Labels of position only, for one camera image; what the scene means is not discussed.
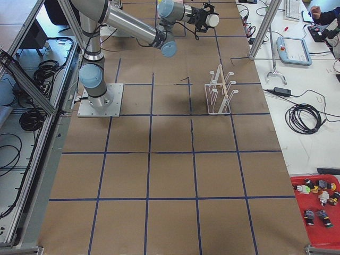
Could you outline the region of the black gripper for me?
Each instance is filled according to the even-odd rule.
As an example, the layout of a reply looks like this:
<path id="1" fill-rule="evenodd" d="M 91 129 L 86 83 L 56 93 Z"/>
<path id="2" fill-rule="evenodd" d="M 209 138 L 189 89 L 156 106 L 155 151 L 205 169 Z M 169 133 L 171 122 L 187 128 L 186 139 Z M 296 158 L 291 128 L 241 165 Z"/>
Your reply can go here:
<path id="1" fill-rule="evenodd" d="M 204 2 L 203 8 L 191 7 L 190 24 L 195 25 L 198 32 L 207 32 L 209 27 L 206 24 L 206 18 L 211 14 L 219 15 L 210 3 Z"/>

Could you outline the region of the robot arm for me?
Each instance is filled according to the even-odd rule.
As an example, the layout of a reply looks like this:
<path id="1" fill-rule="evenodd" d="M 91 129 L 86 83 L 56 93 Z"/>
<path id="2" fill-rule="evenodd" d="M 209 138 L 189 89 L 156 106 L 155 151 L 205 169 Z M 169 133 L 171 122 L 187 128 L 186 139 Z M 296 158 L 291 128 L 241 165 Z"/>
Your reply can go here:
<path id="1" fill-rule="evenodd" d="M 101 64 L 119 55 L 119 79 L 127 82 L 123 115 L 144 115 L 169 107 L 171 114 L 197 112 L 206 103 L 198 81 L 204 60 L 199 35 L 218 24 L 214 7 L 202 8 L 176 1 L 159 1 L 156 26 L 126 13 L 115 1 L 73 1 L 80 23 L 87 64 Z"/>

